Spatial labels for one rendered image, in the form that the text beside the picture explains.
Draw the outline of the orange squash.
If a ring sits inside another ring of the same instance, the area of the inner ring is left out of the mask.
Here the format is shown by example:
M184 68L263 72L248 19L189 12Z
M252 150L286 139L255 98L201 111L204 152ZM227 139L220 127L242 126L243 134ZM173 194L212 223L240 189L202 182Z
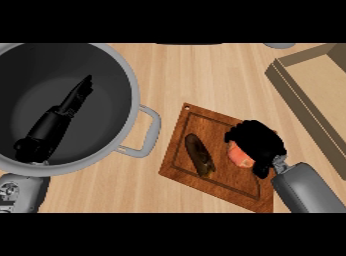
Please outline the orange squash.
M254 160L251 157L245 154L245 152L237 147L236 143L233 141L229 141L227 143L227 157L232 161L232 163L240 167L240 168L251 168L254 165Z

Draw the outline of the brown wooden cutting board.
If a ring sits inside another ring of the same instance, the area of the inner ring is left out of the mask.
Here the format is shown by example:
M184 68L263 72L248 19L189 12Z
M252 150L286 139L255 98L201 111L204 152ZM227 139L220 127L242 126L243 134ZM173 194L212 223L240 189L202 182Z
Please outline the brown wooden cutting board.
M227 158L223 137L237 123L239 119L184 103L158 174L252 212L271 212L274 174L258 179L251 169L239 168ZM209 178L198 176L184 147L187 134L198 136L208 150L215 167Z

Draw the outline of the dark brown elongated vegetable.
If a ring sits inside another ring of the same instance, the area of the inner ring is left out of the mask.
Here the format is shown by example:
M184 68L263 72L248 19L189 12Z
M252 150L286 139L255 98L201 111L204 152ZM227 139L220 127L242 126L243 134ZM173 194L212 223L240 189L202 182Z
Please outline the dark brown elongated vegetable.
M196 174L208 178L215 172L214 162L204 143L193 133L187 134L184 137L184 148L195 166Z

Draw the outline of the grey rounded object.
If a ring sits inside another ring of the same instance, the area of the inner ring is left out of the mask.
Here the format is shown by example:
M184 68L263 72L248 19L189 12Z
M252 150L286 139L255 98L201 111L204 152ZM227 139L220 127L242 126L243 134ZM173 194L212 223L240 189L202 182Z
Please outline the grey rounded object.
M263 43L271 49L288 49L295 43Z

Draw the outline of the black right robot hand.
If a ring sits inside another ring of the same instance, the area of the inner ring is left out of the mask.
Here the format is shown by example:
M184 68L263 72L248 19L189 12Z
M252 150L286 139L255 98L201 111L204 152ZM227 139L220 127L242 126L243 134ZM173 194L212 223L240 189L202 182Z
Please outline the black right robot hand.
M286 150L274 131L257 120L243 120L224 133L224 142L233 141L242 152L254 160L252 173L264 179L273 167L276 156L285 156Z

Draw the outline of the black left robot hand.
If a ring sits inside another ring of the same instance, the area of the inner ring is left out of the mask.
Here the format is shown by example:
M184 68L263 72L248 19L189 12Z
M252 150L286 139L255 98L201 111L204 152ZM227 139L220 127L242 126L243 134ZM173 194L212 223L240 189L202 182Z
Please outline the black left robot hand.
M38 118L26 136L15 142L15 159L22 163L44 163L62 141L71 120L93 92L91 76L71 89L59 105L51 106Z

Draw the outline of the large grey cooking pot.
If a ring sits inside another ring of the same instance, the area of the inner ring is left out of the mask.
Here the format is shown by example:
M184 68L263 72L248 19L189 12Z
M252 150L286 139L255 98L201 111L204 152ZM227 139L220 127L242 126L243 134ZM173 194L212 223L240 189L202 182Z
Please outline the large grey cooking pot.
M44 165L15 160L15 142L78 82L93 92ZM0 170L34 177L63 175L118 152L144 157L161 129L158 113L140 104L127 61L105 44L0 43Z

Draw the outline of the tan cardboard box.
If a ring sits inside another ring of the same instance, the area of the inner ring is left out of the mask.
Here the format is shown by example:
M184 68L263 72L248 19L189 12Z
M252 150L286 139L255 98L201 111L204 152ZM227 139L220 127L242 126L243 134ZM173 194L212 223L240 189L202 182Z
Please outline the tan cardboard box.
M266 77L346 180L346 43L274 59Z

